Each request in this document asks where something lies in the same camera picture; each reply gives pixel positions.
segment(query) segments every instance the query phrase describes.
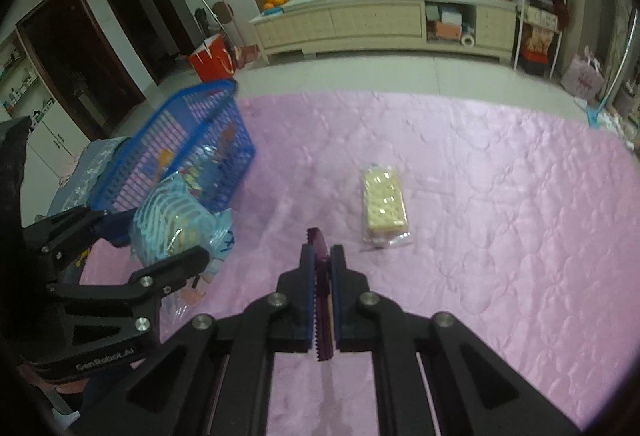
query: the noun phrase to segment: white cabinet door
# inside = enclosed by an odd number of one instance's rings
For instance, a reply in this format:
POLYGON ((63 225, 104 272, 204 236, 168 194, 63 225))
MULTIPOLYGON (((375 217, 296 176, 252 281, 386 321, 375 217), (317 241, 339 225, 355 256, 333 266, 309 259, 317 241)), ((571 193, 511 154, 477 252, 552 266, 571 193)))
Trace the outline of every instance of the white cabinet door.
POLYGON ((27 144, 27 161, 24 164, 24 180, 20 189, 20 215, 22 226, 34 222, 37 214, 47 215, 49 205, 58 190, 59 178, 27 144))
POLYGON ((278 16, 256 25, 255 30, 265 48, 335 37, 334 24, 328 10, 278 16))
POLYGON ((422 35, 420 3, 343 7, 332 9, 331 17, 338 38, 422 35))
POLYGON ((511 50, 515 28, 515 12, 478 7, 476 13, 476 44, 478 46, 511 50))
POLYGON ((38 124, 29 135, 28 144, 58 176, 65 175, 69 171, 73 157, 42 124, 38 124))
POLYGON ((76 123, 66 114, 59 102, 51 106, 45 113, 42 122, 49 128, 49 131, 71 155, 77 156, 89 144, 89 139, 84 136, 76 123))

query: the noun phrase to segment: white tile floor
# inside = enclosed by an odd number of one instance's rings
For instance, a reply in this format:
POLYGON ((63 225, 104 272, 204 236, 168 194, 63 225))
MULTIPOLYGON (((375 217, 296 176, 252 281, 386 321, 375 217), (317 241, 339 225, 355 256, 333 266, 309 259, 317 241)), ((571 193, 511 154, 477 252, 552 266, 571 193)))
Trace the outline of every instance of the white tile floor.
MULTIPOLYGON (((586 123, 573 98, 558 85, 507 66, 468 58, 424 54, 336 54, 301 57, 276 65, 260 61, 236 74, 240 96, 375 90, 443 95, 519 106, 586 123)), ((114 136, 133 135, 172 93, 200 82, 186 63, 170 74, 147 101, 118 127, 114 136)))

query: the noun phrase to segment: pink quilted bedspread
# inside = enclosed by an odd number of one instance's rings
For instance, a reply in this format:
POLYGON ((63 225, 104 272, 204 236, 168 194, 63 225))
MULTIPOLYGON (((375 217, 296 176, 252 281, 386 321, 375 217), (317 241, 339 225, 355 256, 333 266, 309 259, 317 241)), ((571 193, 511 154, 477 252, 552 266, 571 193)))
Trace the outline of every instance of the pink quilted bedspread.
MULTIPOLYGON (((580 427, 640 344, 640 176, 604 132, 506 106, 343 92, 240 100, 257 155, 197 309, 241 312, 308 227, 404 310, 448 310, 580 427), (364 251, 361 170, 398 168, 412 244, 364 251)), ((368 355, 278 355, 269 434, 377 433, 368 355)))

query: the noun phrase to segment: oranges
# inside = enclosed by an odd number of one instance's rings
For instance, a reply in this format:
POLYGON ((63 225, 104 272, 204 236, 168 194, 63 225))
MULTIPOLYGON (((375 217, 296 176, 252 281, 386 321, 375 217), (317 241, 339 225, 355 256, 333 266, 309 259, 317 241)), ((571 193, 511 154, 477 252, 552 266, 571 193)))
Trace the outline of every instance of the oranges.
POLYGON ((262 7, 262 10, 269 10, 273 9, 274 7, 279 7, 281 5, 284 5, 288 1, 289 0, 264 0, 264 6, 262 7))

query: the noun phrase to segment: crackers in plastic bag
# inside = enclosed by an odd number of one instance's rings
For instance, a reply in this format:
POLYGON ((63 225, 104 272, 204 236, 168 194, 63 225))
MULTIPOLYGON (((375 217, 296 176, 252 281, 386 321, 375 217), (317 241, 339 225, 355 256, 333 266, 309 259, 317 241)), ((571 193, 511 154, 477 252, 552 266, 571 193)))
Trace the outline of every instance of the crackers in plastic bag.
POLYGON ((370 167, 363 174, 365 240, 385 248, 410 237, 400 179, 390 167, 370 167))

